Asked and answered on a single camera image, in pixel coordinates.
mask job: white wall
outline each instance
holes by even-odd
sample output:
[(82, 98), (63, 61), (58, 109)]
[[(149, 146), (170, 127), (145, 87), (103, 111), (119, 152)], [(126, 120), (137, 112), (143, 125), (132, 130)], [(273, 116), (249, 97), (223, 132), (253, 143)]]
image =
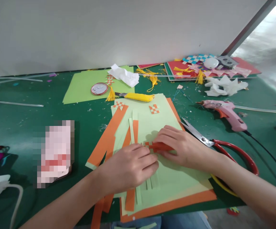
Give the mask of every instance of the white wall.
[(0, 76), (221, 54), (266, 0), (0, 0)]

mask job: power cord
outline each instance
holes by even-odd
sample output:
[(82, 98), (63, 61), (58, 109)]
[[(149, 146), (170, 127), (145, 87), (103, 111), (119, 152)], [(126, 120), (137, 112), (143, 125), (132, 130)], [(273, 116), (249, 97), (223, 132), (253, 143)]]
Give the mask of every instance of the power cord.
[(16, 215), (17, 215), (17, 211), (18, 211), (18, 207), (20, 205), (21, 199), (23, 197), (23, 192), (24, 189), (22, 188), (22, 186), (18, 185), (18, 184), (9, 184), (9, 181), (2, 181), (0, 182), (0, 191), (5, 190), (7, 187), (13, 187), (13, 188), (18, 188), (19, 190), (19, 195), (18, 195), (18, 199), (13, 211), (13, 215), (11, 218), (11, 223), (10, 223), (10, 229), (13, 229), (14, 224), (15, 224), (15, 219), (16, 219)]
[(266, 150), (266, 152), (272, 157), (272, 159), (276, 162), (276, 159), (274, 158), (274, 156), (258, 141), (258, 140), (256, 140), (253, 136), (252, 136), (252, 134), (249, 132), (249, 131), (247, 131), (247, 130), (245, 130), (245, 131), (243, 131), (245, 134), (247, 134), (249, 137), (252, 137), (252, 139), (254, 140), (254, 141), (256, 141), (261, 147), (263, 147), (263, 149), (264, 150)]

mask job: glue gun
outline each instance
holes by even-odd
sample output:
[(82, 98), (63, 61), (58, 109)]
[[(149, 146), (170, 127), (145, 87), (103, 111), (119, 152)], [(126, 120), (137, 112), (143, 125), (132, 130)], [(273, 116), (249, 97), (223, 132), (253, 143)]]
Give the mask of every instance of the glue gun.
[(205, 108), (214, 109), (219, 112), (220, 118), (226, 118), (231, 124), (233, 131), (245, 131), (247, 125), (241, 120), (241, 118), (233, 111), (235, 108), (231, 102), (224, 102), (218, 100), (203, 100), (196, 102)]

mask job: white power adapter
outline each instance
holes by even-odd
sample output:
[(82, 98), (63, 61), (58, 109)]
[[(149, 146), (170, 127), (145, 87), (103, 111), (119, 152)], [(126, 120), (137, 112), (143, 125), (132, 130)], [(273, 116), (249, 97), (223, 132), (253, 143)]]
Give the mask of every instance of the white power adapter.
[(14, 226), (14, 223), (15, 223), (15, 217), (16, 217), (16, 214), (17, 214), (17, 210), (18, 210), (21, 198), (23, 197), (24, 189), (22, 188), (22, 186), (20, 186), (18, 184), (10, 184), (9, 179), (10, 179), (10, 175), (0, 176), (0, 194), (7, 187), (18, 188), (18, 190), (19, 190), (19, 196), (18, 196), (16, 205), (15, 205), (15, 209), (14, 209), (14, 212), (13, 212), (13, 215), (12, 215), (12, 218), (11, 218), (11, 223), (10, 223), (10, 229), (12, 229), (13, 226)]

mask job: red and white checkered craft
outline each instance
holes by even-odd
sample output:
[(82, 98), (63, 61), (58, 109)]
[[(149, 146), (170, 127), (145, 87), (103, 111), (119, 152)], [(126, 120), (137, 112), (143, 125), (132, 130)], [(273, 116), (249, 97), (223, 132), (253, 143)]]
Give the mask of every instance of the red and white checkered craft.
[(150, 107), (150, 110), (151, 110), (151, 113), (152, 113), (152, 114), (157, 114), (157, 113), (159, 113), (159, 110), (158, 110), (158, 107), (157, 107), (156, 104), (154, 104), (152, 107), (151, 107), (151, 106), (149, 106), (149, 107)]
[(113, 80), (114, 80), (114, 77), (112, 75), (107, 75), (107, 81), (106, 81), (107, 85), (111, 86), (112, 83), (114, 83)]
[(121, 107), (124, 107), (124, 105), (125, 105), (124, 103), (118, 102), (118, 101), (116, 101), (116, 103), (117, 103), (117, 104), (113, 105), (113, 107), (117, 107), (117, 106), (118, 106), (118, 107), (121, 108)]

